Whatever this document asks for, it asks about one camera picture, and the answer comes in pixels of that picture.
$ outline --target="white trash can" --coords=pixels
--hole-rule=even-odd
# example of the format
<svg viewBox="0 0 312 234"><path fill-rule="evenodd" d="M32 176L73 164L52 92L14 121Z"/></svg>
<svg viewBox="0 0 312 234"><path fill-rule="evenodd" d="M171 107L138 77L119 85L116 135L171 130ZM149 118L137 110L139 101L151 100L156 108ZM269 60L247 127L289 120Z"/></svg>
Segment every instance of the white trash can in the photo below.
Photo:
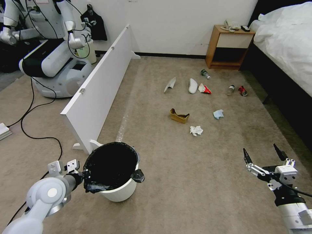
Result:
<svg viewBox="0 0 312 234"><path fill-rule="evenodd" d="M112 142L94 150L84 164L87 192L100 193L113 202L128 199L137 183L145 179L136 150L122 142Z"/></svg>

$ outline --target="black bed frame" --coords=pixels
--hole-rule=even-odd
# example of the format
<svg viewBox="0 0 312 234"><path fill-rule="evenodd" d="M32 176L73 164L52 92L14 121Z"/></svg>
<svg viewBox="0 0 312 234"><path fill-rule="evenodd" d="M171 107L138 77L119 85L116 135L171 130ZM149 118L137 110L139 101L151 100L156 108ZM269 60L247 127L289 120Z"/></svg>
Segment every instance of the black bed frame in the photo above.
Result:
<svg viewBox="0 0 312 234"><path fill-rule="evenodd" d="M258 0L248 26L252 21L258 19L259 14L266 14L281 7L304 2L307 1ZM306 146L312 151L312 118L310 115L312 97L253 43L247 52L241 70L252 72Z"/></svg>

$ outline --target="wooden nightstand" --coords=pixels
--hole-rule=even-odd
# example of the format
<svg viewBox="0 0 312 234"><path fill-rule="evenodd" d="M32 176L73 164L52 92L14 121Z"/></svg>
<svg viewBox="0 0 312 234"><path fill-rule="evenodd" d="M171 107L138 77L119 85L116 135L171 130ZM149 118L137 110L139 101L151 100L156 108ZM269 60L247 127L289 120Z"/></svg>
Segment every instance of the wooden nightstand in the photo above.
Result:
<svg viewBox="0 0 312 234"><path fill-rule="evenodd" d="M208 68L239 70L255 32L229 32L215 25L206 55Z"/></svg>

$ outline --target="beige carpet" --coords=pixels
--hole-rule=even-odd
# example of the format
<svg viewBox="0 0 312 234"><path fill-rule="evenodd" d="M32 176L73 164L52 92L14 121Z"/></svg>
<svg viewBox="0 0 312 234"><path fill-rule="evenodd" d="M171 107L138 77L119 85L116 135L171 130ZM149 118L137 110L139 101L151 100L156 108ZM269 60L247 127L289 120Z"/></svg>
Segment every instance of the beige carpet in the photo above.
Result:
<svg viewBox="0 0 312 234"><path fill-rule="evenodd" d="M312 192L311 159L304 165L272 120L260 99L238 71L209 70L210 80L200 75L204 60L151 58L131 61L98 141L116 138L135 146L146 176L127 201L113 203L100 194L85 193L83 185L61 211L44 221L44 233L285 233L274 205L274 194L265 182L245 169L245 147L259 166L280 163L273 143L297 161L297 186ZM166 94L168 81L177 77ZM212 95L188 93L188 80L211 89ZM226 96L228 86L236 91ZM247 97L237 88L244 85ZM36 93L35 104L48 99ZM30 80L22 77L0 92L0 122L18 119L31 101ZM72 133L59 113L69 100L39 107L24 121L32 136L54 136L63 145L63 161L87 155L72 150ZM169 110L190 113L186 124L175 122ZM213 112L223 109L224 118ZM203 134L194 137L190 125ZM19 125L0 141L0 230L23 203L30 186L59 156L53 140L27 138Z"/></svg>

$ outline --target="drawer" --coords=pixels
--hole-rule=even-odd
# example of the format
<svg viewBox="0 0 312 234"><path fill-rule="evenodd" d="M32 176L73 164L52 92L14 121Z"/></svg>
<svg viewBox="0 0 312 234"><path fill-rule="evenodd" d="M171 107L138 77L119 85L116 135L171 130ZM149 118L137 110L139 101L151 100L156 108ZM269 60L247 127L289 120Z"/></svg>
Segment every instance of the drawer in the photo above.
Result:
<svg viewBox="0 0 312 234"><path fill-rule="evenodd" d="M221 33L217 47L248 48L252 38L252 34Z"/></svg>

